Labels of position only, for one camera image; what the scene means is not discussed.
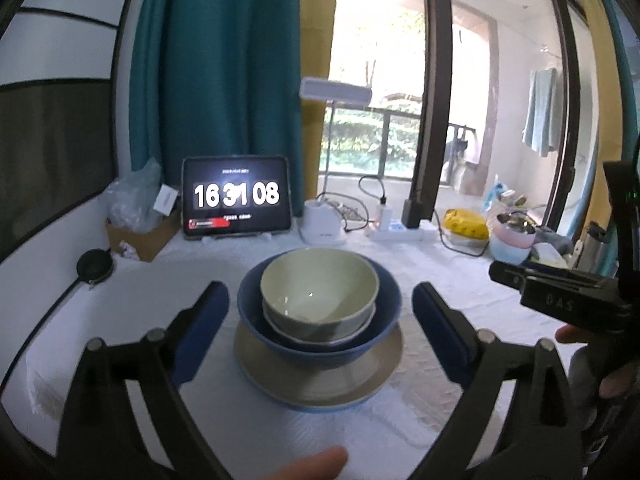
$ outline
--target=white wall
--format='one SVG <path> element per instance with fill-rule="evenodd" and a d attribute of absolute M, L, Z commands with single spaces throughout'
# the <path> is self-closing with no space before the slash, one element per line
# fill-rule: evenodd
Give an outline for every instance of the white wall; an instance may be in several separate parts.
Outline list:
<path fill-rule="evenodd" d="M 562 73 L 562 61 L 558 25 L 553 14 L 542 14 L 525 22 L 527 37 L 535 41 L 530 45 L 530 70 L 556 68 Z M 540 52 L 539 45 L 546 45 L 549 53 Z M 517 179 L 510 183 L 519 193 L 527 196 L 529 206 L 548 203 L 558 163 L 558 152 L 539 156 L 524 143 L 520 143 L 520 168 Z"/>
<path fill-rule="evenodd" d="M 494 184 L 496 176 L 510 187 L 514 187 L 519 179 L 522 130 L 529 102 L 531 44 L 511 28 L 500 24 L 498 42 L 498 115 L 485 191 Z"/>

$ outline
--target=hand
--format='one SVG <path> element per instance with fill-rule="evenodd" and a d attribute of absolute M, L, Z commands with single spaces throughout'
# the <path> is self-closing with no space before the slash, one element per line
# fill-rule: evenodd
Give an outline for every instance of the hand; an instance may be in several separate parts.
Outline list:
<path fill-rule="evenodd" d="M 588 343 L 597 336 L 575 326 L 565 325 L 556 331 L 559 343 Z M 638 387 L 638 362 L 631 362 L 609 374 L 600 383 L 599 394 L 603 399 L 612 399 L 631 393 Z"/>
<path fill-rule="evenodd" d="M 289 464 L 264 480 L 335 480 L 348 459 L 347 450 L 336 446 Z"/>

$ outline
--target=yellow bag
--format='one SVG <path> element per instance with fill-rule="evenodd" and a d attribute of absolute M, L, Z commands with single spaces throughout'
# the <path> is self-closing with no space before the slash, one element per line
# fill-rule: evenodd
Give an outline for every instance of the yellow bag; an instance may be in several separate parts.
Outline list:
<path fill-rule="evenodd" d="M 442 226 L 452 233 L 466 238 L 489 239 L 489 229 L 484 218 L 468 209 L 449 209 L 444 215 Z"/>

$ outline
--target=cardboard box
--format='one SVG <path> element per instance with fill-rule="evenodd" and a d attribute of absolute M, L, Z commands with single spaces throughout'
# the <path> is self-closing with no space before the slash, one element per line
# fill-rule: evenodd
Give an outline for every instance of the cardboard box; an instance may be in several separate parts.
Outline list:
<path fill-rule="evenodd" d="M 117 228 L 109 220 L 105 222 L 105 227 L 109 245 L 114 252 L 122 256 L 126 249 L 133 248 L 140 260 L 150 262 L 180 230 L 180 224 L 180 210 L 176 208 L 158 227 L 144 235 Z"/>

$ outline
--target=teal curtain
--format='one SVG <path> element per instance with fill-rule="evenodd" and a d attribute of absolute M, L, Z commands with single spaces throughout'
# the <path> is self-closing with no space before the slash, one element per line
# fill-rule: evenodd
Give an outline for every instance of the teal curtain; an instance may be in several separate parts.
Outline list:
<path fill-rule="evenodd" d="M 144 0 L 130 83 L 133 169 L 154 156 L 178 184 L 187 156 L 284 155 L 300 214 L 299 88 L 300 0 Z"/>
<path fill-rule="evenodd" d="M 618 61 L 618 73 L 620 74 L 623 110 L 622 159 L 633 160 L 636 140 L 638 139 L 638 111 L 636 109 L 634 83 L 626 56 L 624 38 L 620 30 L 618 15 L 616 13 L 617 4 L 613 0 L 602 1 L 611 24 L 611 32 Z M 607 248 L 607 253 L 600 264 L 598 273 L 603 276 L 613 276 L 616 272 L 616 262 L 618 260 L 618 236 L 616 234 L 616 226 L 613 221 L 610 221 L 607 226 L 607 238 L 610 240 L 609 247 Z"/>

